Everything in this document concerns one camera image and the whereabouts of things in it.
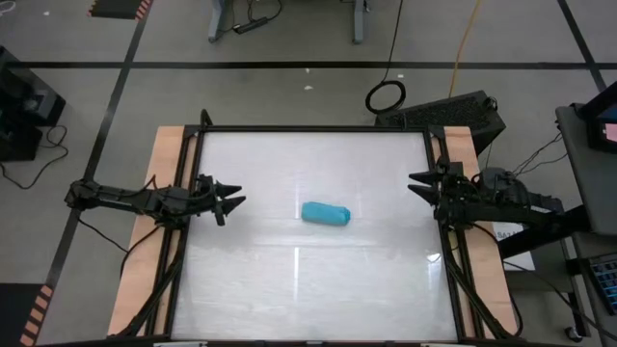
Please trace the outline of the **black power strip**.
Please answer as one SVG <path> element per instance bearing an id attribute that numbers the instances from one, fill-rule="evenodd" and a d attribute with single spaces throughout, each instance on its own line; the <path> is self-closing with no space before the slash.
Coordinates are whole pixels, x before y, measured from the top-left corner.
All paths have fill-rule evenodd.
<path id="1" fill-rule="evenodd" d="M 270 19 L 266 16 L 252 20 L 248 23 L 245 24 L 237 24 L 235 26 L 232 27 L 232 30 L 238 34 L 238 35 L 242 35 L 245 33 L 248 33 L 254 29 L 257 29 L 265 24 L 267 24 L 270 21 Z"/>

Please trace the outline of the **blue towel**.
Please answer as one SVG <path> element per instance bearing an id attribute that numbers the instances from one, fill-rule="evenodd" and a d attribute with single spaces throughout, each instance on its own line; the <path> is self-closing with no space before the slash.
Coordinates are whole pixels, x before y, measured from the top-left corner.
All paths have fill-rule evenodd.
<path id="1" fill-rule="evenodd" d="M 301 218 L 310 223 L 344 227 L 351 220 L 351 212 L 343 206 L 309 201 L 302 206 Z"/>

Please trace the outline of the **black monitor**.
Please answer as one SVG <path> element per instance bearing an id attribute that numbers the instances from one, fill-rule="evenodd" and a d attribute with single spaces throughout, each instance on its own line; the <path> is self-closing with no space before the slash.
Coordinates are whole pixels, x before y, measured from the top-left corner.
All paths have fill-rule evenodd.
<path id="1" fill-rule="evenodd" d="M 588 145 L 617 154 L 617 81 L 577 110 L 585 122 Z"/>

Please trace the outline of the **black cart base bar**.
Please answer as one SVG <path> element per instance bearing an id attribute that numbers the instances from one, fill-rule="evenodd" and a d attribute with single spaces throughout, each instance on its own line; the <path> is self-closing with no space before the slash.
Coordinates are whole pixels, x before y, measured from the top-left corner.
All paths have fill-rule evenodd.
<path id="1" fill-rule="evenodd" d="M 499 221 L 525 226 L 523 231 L 498 242 L 503 258 L 535 250 L 576 232 L 591 230 L 587 210 L 583 205 L 564 213 L 510 208 Z"/>

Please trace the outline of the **grey cart top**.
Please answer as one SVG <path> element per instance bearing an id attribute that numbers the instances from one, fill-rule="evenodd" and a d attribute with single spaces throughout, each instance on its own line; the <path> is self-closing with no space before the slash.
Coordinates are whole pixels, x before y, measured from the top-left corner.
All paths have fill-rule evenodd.
<path id="1" fill-rule="evenodd" d="M 617 153 L 588 146 L 586 124 L 573 107 L 555 114 L 593 231 L 617 236 Z"/>

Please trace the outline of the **blue compartment tray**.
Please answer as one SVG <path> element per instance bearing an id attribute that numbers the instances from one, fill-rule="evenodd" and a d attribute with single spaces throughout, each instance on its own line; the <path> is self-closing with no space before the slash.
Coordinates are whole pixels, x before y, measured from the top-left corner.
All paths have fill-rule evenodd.
<path id="1" fill-rule="evenodd" d="M 617 254 L 589 258 L 591 281 L 607 313 L 617 315 Z"/>

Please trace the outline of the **black orange striped mat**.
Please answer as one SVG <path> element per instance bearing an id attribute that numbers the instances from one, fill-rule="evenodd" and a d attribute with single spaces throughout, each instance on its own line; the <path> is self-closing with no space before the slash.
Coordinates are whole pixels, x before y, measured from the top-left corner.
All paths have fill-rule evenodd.
<path id="1" fill-rule="evenodd" d="M 34 347 L 53 294 L 46 284 L 0 283 L 0 347 Z"/>
<path id="2" fill-rule="evenodd" d="M 94 0 L 88 16 L 141 20 L 151 3 L 152 0 Z"/>

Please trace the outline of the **black table frame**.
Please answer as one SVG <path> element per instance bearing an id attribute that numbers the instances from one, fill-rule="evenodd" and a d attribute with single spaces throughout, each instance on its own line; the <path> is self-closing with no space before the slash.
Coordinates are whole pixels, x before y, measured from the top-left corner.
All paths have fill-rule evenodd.
<path id="1" fill-rule="evenodd" d="M 193 217 L 162 246 L 180 270 L 164 330 L 178 339 L 417 342 L 466 333 L 447 274 L 446 231 L 408 173 L 446 154 L 445 129 L 170 126 L 148 172 L 190 187 L 199 174 L 246 196 L 218 227 Z M 303 221 L 314 201 L 350 210 L 344 227 Z"/>

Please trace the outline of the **black equipment stack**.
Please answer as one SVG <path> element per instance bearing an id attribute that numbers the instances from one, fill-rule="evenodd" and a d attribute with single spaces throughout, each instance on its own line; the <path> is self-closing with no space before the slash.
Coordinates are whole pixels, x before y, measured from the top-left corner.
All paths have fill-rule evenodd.
<path id="1" fill-rule="evenodd" d="M 0 162 L 36 157 L 41 127 L 56 126 L 66 101 L 0 45 Z"/>

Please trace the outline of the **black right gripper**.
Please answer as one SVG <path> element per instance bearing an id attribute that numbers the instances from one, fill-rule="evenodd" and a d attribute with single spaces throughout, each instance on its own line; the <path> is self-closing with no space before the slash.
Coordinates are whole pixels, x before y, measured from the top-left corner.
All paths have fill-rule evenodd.
<path id="1" fill-rule="evenodd" d="M 434 217 L 440 226 L 456 225 L 464 220 L 469 182 L 462 168 L 410 173 L 409 178 L 436 187 L 408 185 L 409 190 L 435 206 Z"/>

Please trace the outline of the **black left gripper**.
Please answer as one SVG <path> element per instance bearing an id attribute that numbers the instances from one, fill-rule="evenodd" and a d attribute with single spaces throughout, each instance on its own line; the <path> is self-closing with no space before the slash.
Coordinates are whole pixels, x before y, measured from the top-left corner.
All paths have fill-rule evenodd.
<path id="1" fill-rule="evenodd" d="M 241 189 L 241 186 L 226 185 L 221 182 L 217 182 L 218 195 L 232 195 L 239 192 Z M 244 202 L 246 197 L 224 197 L 221 199 L 217 194 L 215 192 L 211 192 L 200 196 L 196 202 L 191 203 L 191 212 L 195 215 L 200 215 L 203 212 L 212 212 L 215 217 L 216 224 L 219 227 L 223 227 L 226 224 L 224 213 L 230 213 L 233 209 Z"/>

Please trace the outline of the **grey desk leg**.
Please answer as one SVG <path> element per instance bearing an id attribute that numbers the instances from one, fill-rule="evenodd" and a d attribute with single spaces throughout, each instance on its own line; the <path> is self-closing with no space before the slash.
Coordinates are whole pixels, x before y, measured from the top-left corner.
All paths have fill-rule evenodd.
<path id="1" fill-rule="evenodd" d="M 364 15 L 368 12 L 367 0 L 352 0 L 353 3 L 353 43 L 364 40 Z"/>
<path id="2" fill-rule="evenodd" d="M 211 15 L 208 25 L 208 41 L 216 42 L 235 26 L 234 0 L 210 0 Z"/>

